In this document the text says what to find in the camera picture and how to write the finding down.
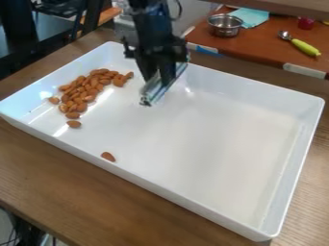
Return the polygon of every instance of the white plastic tray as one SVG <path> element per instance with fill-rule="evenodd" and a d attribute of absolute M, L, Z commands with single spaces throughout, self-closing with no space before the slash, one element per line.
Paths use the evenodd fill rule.
<path fill-rule="evenodd" d="M 108 86 L 68 129 L 46 98 L 92 69 L 135 78 Z M 107 171 L 255 241 L 279 234 L 324 105 L 315 96 L 190 64 L 152 108 L 123 47 L 108 42 L 0 103 L 1 115 Z M 114 154 L 116 163 L 100 155 Z"/>

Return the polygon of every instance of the blue paper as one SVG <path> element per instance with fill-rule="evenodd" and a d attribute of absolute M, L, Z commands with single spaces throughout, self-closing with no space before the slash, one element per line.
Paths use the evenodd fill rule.
<path fill-rule="evenodd" d="M 257 11 L 247 8 L 240 8 L 237 11 L 230 12 L 230 15 L 243 20 L 242 27 L 253 28 L 268 20 L 269 12 Z"/>

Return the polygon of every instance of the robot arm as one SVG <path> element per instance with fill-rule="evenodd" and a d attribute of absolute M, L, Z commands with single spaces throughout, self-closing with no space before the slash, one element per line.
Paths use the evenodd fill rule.
<path fill-rule="evenodd" d="M 166 0 L 129 0 L 139 44 L 130 50 L 123 39 L 125 55 L 134 58 L 146 82 L 140 103 L 152 106 L 187 67 L 186 42 L 172 34 Z"/>

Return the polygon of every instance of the yellow-handled spoon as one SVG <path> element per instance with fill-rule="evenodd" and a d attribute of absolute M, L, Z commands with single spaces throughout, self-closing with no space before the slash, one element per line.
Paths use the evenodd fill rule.
<path fill-rule="evenodd" d="M 294 46 L 296 46 L 298 49 L 300 49 L 302 52 L 304 52 L 309 56 L 312 57 L 321 56 L 321 53 L 318 51 L 318 49 L 299 39 L 292 38 L 292 36 L 288 31 L 279 31 L 278 35 L 281 39 L 290 41 Z"/>

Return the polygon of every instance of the red object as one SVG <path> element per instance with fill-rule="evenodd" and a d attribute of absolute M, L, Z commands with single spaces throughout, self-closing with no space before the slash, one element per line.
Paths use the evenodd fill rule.
<path fill-rule="evenodd" d="M 298 17 L 298 27 L 304 30 L 311 30 L 315 25 L 315 21 L 308 17 Z"/>

